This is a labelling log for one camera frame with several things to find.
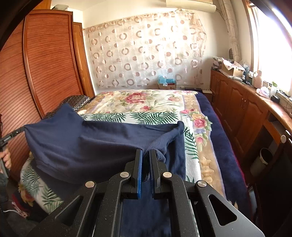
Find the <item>black chair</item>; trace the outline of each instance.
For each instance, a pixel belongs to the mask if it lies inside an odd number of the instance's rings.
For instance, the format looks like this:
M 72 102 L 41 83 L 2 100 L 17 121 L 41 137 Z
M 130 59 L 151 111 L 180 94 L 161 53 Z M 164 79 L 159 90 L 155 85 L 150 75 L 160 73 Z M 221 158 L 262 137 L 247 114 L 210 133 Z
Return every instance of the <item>black chair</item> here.
M 292 236 L 292 138 L 288 131 L 272 161 L 253 183 L 258 227 L 266 237 Z

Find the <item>bottle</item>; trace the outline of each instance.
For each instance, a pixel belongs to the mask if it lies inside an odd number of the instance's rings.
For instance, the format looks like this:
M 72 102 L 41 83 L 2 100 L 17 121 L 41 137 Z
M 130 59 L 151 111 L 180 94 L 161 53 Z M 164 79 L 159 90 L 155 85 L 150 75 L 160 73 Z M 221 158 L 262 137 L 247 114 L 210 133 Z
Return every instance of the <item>bottle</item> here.
M 258 70 L 258 75 L 254 78 L 254 87 L 261 88 L 263 86 L 262 71 Z
M 273 95 L 276 95 L 276 92 L 277 92 L 277 84 L 276 84 L 274 81 L 272 81 L 272 86 L 271 86 L 271 97 L 272 97 Z

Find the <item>trash can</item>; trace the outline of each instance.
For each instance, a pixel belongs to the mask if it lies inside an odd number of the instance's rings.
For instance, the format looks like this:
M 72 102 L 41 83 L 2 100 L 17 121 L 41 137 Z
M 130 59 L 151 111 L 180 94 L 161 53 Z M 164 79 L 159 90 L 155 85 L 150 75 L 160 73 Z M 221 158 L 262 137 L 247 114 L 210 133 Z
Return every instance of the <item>trash can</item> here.
M 251 174 L 254 177 L 259 176 L 259 174 L 264 170 L 268 163 L 273 159 L 272 152 L 267 148 L 262 148 L 260 150 L 260 155 L 255 159 L 251 165 Z

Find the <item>silver screw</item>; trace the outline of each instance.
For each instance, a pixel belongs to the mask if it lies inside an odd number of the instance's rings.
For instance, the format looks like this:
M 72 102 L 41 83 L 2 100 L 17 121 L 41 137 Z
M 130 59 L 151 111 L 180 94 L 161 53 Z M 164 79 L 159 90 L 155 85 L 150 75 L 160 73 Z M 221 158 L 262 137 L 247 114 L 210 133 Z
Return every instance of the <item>silver screw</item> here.
M 164 172 L 164 173 L 163 173 L 163 176 L 164 176 L 165 178 L 170 178 L 170 177 L 172 176 L 172 173 L 170 173 L 170 172 Z
M 86 182 L 85 186 L 87 188 L 92 188 L 94 186 L 94 182 L 93 181 L 88 181 L 88 182 Z
M 198 181 L 198 185 L 203 188 L 203 187 L 207 186 L 207 183 L 204 180 L 200 180 L 200 181 Z
M 120 176 L 122 178 L 127 178 L 127 177 L 129 177 L 129 173 L 124 171 L 124 172 L 120 173 Z

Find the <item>human hand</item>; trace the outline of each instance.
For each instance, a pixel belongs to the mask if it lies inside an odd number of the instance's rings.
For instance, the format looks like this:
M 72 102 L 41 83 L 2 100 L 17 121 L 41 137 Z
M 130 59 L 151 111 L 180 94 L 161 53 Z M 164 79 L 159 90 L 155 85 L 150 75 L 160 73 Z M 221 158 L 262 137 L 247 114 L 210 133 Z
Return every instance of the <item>human hand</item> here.
M 0 152 L 0 159 L 3 159 L 3 162 L 5 163 L 5 167 L 7 169 L 11 168 L 10 152 L 7 148 L 4 151 Z

